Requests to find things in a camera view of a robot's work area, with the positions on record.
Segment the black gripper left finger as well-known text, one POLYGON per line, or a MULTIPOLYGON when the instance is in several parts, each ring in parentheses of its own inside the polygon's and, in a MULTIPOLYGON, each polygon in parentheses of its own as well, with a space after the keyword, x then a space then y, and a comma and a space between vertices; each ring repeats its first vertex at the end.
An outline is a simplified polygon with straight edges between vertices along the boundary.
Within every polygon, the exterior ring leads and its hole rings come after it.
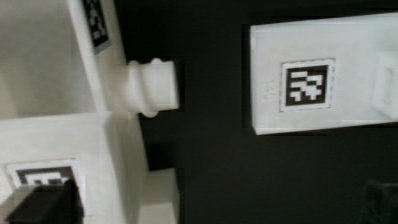
POLYGON ((72 180, 17 188, 0 204, 0 224, 83 224, 83 204, 72 180))

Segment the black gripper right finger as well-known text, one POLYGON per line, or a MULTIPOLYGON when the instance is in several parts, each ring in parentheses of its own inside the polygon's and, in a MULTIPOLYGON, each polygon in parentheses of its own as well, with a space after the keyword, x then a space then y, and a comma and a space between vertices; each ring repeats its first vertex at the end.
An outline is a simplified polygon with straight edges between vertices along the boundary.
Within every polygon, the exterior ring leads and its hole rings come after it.
POLYGON ((398 184, 369 181, 363 201, 360 224, 398 224, 398 184))

